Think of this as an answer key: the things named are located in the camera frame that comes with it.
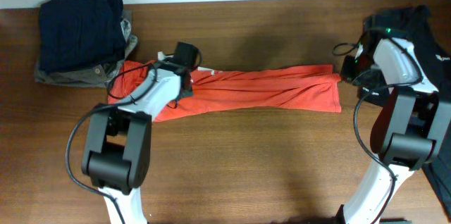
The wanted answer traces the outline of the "orange t-shirt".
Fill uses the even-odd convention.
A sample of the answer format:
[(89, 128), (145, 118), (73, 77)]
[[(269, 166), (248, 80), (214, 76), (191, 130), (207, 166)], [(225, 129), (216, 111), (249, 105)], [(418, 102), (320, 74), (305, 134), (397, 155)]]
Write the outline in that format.
[[(127, 61), (109, 88), (110, 105), (143, 83), (146, 67)], [(339, 113), (340, 77), (331, 65), (294, 66), (254, 72), (196, 69), (191, 73), (193, 96), (170, 102), (156, 122), (240, 108), (276, 107)]]

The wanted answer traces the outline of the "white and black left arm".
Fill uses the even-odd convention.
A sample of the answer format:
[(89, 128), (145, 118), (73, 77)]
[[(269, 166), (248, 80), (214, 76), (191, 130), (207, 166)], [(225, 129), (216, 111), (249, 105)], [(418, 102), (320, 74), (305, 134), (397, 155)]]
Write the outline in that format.
[(90, 114), (82, 173), (103, 196), (112, 223), (146, 223), (140, 187), (149, 170), (152, 123), (172, 101), (192, 95), (191, 73), (202, 62), (200, 50), (179, 42), (174, 54), (150, 63), (135, 90)]

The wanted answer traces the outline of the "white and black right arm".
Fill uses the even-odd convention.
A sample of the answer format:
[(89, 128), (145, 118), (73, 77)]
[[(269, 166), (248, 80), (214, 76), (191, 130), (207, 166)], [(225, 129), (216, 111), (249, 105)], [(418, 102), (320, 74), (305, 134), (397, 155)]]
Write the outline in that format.
[(439, 155), (450, 129), (450, 56), (427, 30), (370, 27), (341, 75), (360, 88), (352, 123), (371, 159), (339, 223), (379, 223), (401, 185)]

